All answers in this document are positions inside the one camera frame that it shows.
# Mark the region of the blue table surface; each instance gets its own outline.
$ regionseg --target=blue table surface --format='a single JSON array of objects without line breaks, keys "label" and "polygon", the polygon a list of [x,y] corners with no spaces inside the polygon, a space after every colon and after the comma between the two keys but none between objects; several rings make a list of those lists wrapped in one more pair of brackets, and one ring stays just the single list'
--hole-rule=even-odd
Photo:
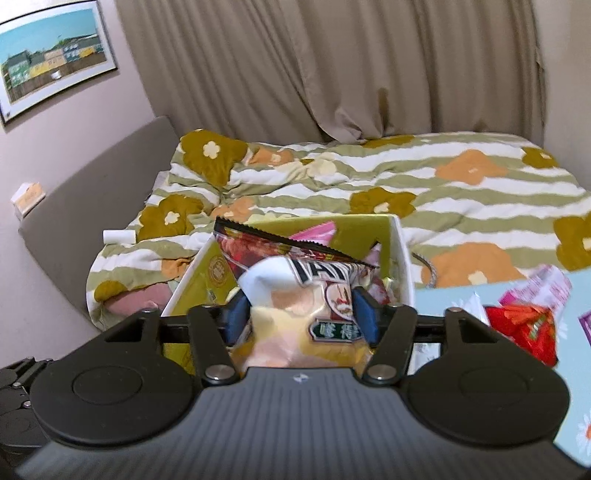
[{"label": "blue table surface", "polygon": [[[591,310],[591,269],[568,276],[573,289],[558,329],[556,371],[569,387],[570,408],[555,443],[578,463],[591,466],[591,345],[579,322],[579,317]],[[483,305],[496,305],[513,284],[417,290],[416,308],[423,315],[440,316],[452,303],[466,301],[474,292]]]}]

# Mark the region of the floral duvet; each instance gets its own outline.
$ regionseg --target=floral duvet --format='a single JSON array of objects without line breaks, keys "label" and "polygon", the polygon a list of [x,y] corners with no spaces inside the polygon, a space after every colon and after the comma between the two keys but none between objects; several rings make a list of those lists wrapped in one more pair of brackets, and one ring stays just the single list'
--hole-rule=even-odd
[{"label": "floral duvet", "polygon": [[[591,196],[554,157],[505,134],[399,135],[364,145],[247,144],[185,135],[166,182],[129,224],[135,245],[108,245],[87,281],[93,322],[121,320],[105,302],[154,284],[174,288],[216,216],[393,213],[437,287],[524,278],[538,264],[591,265]],[[429,271],[413,265],[417,287]]]}]

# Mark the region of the gray rope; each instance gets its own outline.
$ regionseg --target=gray rope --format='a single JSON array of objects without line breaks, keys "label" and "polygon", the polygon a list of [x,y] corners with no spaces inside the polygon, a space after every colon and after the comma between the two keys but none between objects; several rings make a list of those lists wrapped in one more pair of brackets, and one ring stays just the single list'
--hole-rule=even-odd
[{"label": "gray rope", "polygon": [[431,274],[431,280],[429,280],[429,283],[425,285],[425,288],[435,288],[435,285],[437,284],[437,269],[435,266],[424,256],[416,254],[415,252],[413,252],[413,257],[424,264],[425,267],[429,269],[429,273]]}]

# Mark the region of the picture frame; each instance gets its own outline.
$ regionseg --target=picture frame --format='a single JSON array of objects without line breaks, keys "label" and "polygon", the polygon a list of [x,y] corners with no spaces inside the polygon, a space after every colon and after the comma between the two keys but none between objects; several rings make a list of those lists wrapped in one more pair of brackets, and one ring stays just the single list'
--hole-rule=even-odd
[{"label": "picture frame", "polygon": [[98,0],[52,6],[0,23],[0,120],[117,70]]}]

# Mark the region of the white picture mat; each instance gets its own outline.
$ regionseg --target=white picture mat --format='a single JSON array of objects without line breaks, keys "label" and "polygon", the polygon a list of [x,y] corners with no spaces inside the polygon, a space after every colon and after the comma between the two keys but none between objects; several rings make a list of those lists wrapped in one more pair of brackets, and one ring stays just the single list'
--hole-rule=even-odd
[{"label": "white picture mat", "polygon": [[10,119],[14,118],[20,113],[23,113],[25,110],[33,107],[34,105],[42,102],[43,100],[46,100],[47,98],[59,92],[62,92],[63,90],[66,90],[73,85],[76,85],[77,83],[83,82],[84,80],[100,75],[101,73],[113,70],[116,67],[116,64],[115,59],[113,57],[113,53],[111,52],[111,46],[109,45],[105,29],[102,24],[102,19],[100,17],[97,2],[81,2],[76,4],[62,5],[60,7],[54,7],[48,10],[36,12],[27,15],[26,17],[16,18],[14,20],[10,20],[0,25],[0,35],[2,35],[7,31],[13,30],[14,28],[22,27],[23,25],[27,25],[29,23],[41,20],[43,18],[54,17],[56,15],[61,15],[69,12],[90,9],[92,10],[95,18],[96,32],[100,38],[100,42],[103,45],[106,61],[98,65],[88,67],[87,69],[81,70],[79,72],[67,75],[60,80],[56,80],[55,82],[52,82],[49,85],[44,86],[39,90],[36,90],[35,92],[29,93],[27,96],[23,97],[20,100],[17,100],[13,104],[10,103],[8,98],[8,92],[6,91],[4,82],[1,81],[0,110],[2,111],[2,117],[5,122],[9,121]]}]

